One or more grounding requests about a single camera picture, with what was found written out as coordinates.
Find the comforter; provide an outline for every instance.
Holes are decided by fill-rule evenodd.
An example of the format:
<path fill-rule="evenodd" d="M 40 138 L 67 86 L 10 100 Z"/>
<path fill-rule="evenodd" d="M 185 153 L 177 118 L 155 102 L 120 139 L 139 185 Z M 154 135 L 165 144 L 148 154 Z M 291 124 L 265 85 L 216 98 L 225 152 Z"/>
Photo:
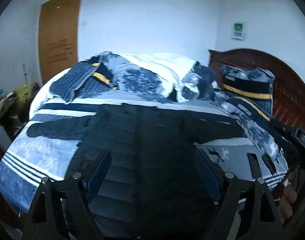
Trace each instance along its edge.
<path fill-rule="evenodd" d="M 165 84 L 164 78 L 152 75 L 151 66 L 145 69 L 149 72 L 143 72 L 140 68 L 144 65 L 131 63 L 135 57 L 128 56 L 124 61 L 126 57 L 115 54 L 101 55 L 76 64 L 41 89 L 32 103 L 30 122 L 2 159 L 0 192 L 19 215 L 28 212 L 42 177 L 56 181 L 75 171 L 83 172 L 86 164 L 95 159 L 97 149 L 105 148 L 112 152 L 112 165 L 97 198 L 90 203 L 104 236 L 135 237 L 160 232 L 200 237 L 213 208 L 193 164 L 192 152 L 197 147 L 224 171 L 239 171 L 240 178 L 248 180 L 254 180 L 251 169 L 235 161 L 232 147 L 238 147 L 238 159 L 246 158 L 250 149 L 259 160 L 268 153 L 274 161 L 283 158 L 265 126 L 252 119 L 255 113 L 243 121 L 244 112 L 239 106 L 243 102 L 221 106 L 207 100 L 174 103 L 162 94 L 167 88 L 159 87 Z M 116 68 L 113 79 L 118 77 L 122 84 L 109 80 L 108 85 L 108 75 L 102 76 L 112 66 L 120 66 L 116 62 L 122 63 L 125 72 Z M 197 63 L 187 69 L 198 72 L 200 77 L 207 72 Z M 101 83 L 92 76 L 94 73 L 103 80 Z M 187 74 L 179 78 L 182 90 L 175 89 L 177 96 L 185 94 L 184 87 L 193 91 L 194 87 L 200 88 L 199 84 L 210 85 L 213 80 L 211 77 L 206 81 L 205 75 L 199 82 L 187 85 Z M 157 86 L 147 85 L 156 78 L 159 82 L 153 84 Z M 285 176 L 288 167 L 283 165 L 271 171 L 260 162 L 262 177 L 271 188 Z"/>

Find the pillow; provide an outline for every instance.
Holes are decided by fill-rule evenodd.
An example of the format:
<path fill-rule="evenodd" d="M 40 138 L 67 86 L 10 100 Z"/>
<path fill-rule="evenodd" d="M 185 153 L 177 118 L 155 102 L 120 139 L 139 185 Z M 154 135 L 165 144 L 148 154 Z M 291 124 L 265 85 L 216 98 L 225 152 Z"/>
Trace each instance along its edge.
<path fill-rule="evenodd" d="M 104 51 L 102 54 L 95 55 L 89 59 L 83 60 L 83 62 L 87 62 L 94 67 L 98 67 L 97 70 L 92 74 L 93 77 L 96 77 L 106 85 L 109 85 L 110 87 L 114 87 L 115 85 L 111 83 L 111 80 L 113 79 L 113 74 L 109 69 L 107 69 L 107 66 L 103 64 L 102 62 L 106 61 L 105 57 L 109 55 L 110 51 Z"/>
<path fill-rule="evenodd" d="M 75 91 L 74 98 L 95 98 L 111 89 L 112 87 L 92 75 Z"/>
<path fill-rule="evenodd" d="M 101 63 L 101 60 L 102 57 L 99 57 L 98 63 Z M 99 64 L 92 65 L 88 62 L 78 62 L 65 75 L 53 82 L 49 90 L 55 96 L 61 97 L 65 104 L 68 104 L 74 99 L 75 91 L 84 84 L 98 67 Z"/>
<path fill-rule="evenodd" d="M 246 70 L 227 65 L 221 70 L 223 88 L 229 96 L 248 98 L 272 115 L 272 84 L 275 76 L 269 70 Z"/>
<path fill-rule="evenodd" d="M 198 61 L 195 63 L 193 71 L 201 77 L 198 83 L 198 99 L 209 98 L 214 93 L 211 83 L 217 78 L 217 74 L 212 69 L 201 65 Z"/>
<path fill-rule="evenodd" d="M 292 152 L 291 145 L 270 128 L 272 116 L 265 114 L 258 105 L 243 97 L 228 98 L 220 107 L 237 121 L 246 136 L 262 152 L 263 161 L 272 174 L 287 173 L 286 153 Z"/>
<path fill-rule="evenodd" d="M 113 74 L 112 83 L 116 84 L 118 89 L 134 92 L 147 101 L 169 101 L 166 97 L 171 92 L 171 83 L 118 54 L 105 53 L 102 62 Z"/>
<path fill-rule="evenodd" d="M 209 90 L 207 83 L 213 82 L 217 76 L 213 70 L 185 55 L 174 53 L 120 55 L 131 63 L 158 74 L 164 87 L 163 96 L 180 103 L 204 98 Z"/>

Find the dark red wooden headboard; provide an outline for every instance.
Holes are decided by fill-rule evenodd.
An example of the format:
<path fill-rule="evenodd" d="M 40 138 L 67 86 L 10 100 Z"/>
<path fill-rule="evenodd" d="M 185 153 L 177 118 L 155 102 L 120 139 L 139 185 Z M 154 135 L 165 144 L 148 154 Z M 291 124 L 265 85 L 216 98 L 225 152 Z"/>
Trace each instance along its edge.
<path fill-rule="evenodd" d="M 273 117 L 288 126 L 298 125 L 305 130 L 305 84 L 297 73 L 280 59 L 255 49 L 233 49 L 224 52 L 209 50 L 208 67 L 218 74 L 222 87 L 223 65 L 245 69 L 270 70 L 276 77 L 273 86 Z"/>

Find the black metal bracket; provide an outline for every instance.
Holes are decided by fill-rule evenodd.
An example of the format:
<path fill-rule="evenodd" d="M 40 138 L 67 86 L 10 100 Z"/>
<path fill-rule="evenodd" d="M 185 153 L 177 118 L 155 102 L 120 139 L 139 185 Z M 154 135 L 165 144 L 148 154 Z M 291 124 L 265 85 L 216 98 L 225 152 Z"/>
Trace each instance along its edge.
<path fill-rule="evenodd" d="M 227 192 L 213 225 L 202 240 L 226 240 L 233 224 L 241 194 L 246 197 L 245 208 L 237 233 L 240 240 L 283 239 L 283 229 L 274 199 L 263 178 L 254 182 L 238 179 L 233 173 L 224 175 Z"/>
<path fill-rule="evenodd" d="M 31 203 L 27 221 L 23 230 L 23 240 L 64 240 L 70 239 L 66 226 L 62 199 L 66 199 L 71 218 L 74 222 L 78 240 L 104 240 L 88 208 L 88 184 L 94 181 L 99 186 L 111 165 L 109 151 L 99 155 L 91 167 L 92 175 L 83 180 L 79 172 L 68 179 L 52 182 L 42 178 Z"/>

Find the bedding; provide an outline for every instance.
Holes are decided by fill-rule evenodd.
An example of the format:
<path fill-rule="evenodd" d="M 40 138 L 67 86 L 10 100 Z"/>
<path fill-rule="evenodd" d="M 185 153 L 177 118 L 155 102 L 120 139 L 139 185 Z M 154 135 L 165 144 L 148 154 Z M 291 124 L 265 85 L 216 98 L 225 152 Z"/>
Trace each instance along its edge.
<path fill-rule="evenodd" d="M 174 84 L 176 101 L 205 98 L 217 74 L 200 62 L 173 53 L 120 54 L 130 62 L 157 73 Z"/>
<path fill-rule="evenodd" d="M 221 108 L 233 116 L 238 124 L 243 127 L 247 138 L 262 153 L 263 160 L 270 160 L 272 164 L 266 163 L 270 173 L 286 174 L 288 164 L 285 159 L 284 149 L 292 151 L 281 135 L 269 127 L 272 116 L 266 115 L 253 102 L 242 97 L 232 97 L 221 104 Z"/>
<path fill-rule="evenodd" d="M 279 58 L 256 49 L 232 49 L 224 52 L 209 50 L 208 67 L 214 70 L 222 87 L 224 65 L 248 70 L 262 68 L 275 75 L 273 84 L 273 116 L 287 126 L 305 130 L 305 83 L 298 74 Z"/>
<path fill-rule="evenodd" d="M 98 196 L 89 205 L 104 236 L 129 238 L 162 232 L 200 237 L 214 207 L 194 167 L 194 150 L 206 147 L 208 152 L 217 152 L 218 157 L 210 156 L 212 161 L 222 164 L 224 170 L 238 172 L 242 179 L 253 180 L 248 169 L 243 172 L 239 166 L 229 164 L 235 150 L 226 147 L 238 145 L 238 158 L 246 156 L 249 147 L 256 148 L 255 154 L 261 156 L 275 146 L 274 138 L 269 137 L 266 144 L 257 143 L 250 131 L 256 127 L 265 132 L 265 127 L 251 118 L 242 122 L 244 112 L 231 111 L 233 102 L 221 106 L 208 100 L 173 102 L 163 95 L 167 87 L 163 84 L 171 79 L 165 81 L 159 70 L 140 67 L 129 57 L 111 52 L 101 55 L 101 62 L 100 56 L 90 59 L 98 59 L 98 66 L 85 62 L 98 67 L 87 72 L 85 81 L 85 76 L 81 78 L 80 71 L 75 72 L 73 67 L 40 90 L 30 109 L 30 121 L 0 163 L 0 192 L 18 214 L 27 212 L 42 177 L 56 181 L 83 171 L 96 158 L 99 148 L 108 148 L 112 165 Z M 101 76 L 101 80 L 93 74 L 102 64 L 109 72 L 102 71 L 105 79 Z M 210 85 L 212 77 L 205 74 L 202 78 L 195 66 L 196 62 L 191 62 L 190 68 L 185 65 L 180 75 L 174 75 L 169 67 L 169 73 L 179 80 L 177 85 L 184 83 L 188 73 L 197 73 L 199 80 Z M 119 89 L 114 90 L 104 80 Z M 142 81 L 140 86 L 134 85 L 138 80 Z M 152 88 L 145 83 L 147 80 L 160 82 Z M 177 95 L 182 94 L 182 85 L 171 87 Z M 241 138 L 248 139 L 247 143 L 238 144 Z M 277 152 L 281 159 L 284 153 Z M 275 153 L 271 152 L 269 158 L 273 159 Z M 286 171 L 287 163 L 275 170 L 265 169 L 270 188 L 283 179 Z"/>
<path fill-rule="evenodd" d="M 272 115 L 272 85 L 275 76 L 269 70 L 261 68 L 246 70 L 227 65 L 221 70 L 223 88 L 228 96 L 245 97 Z"/>

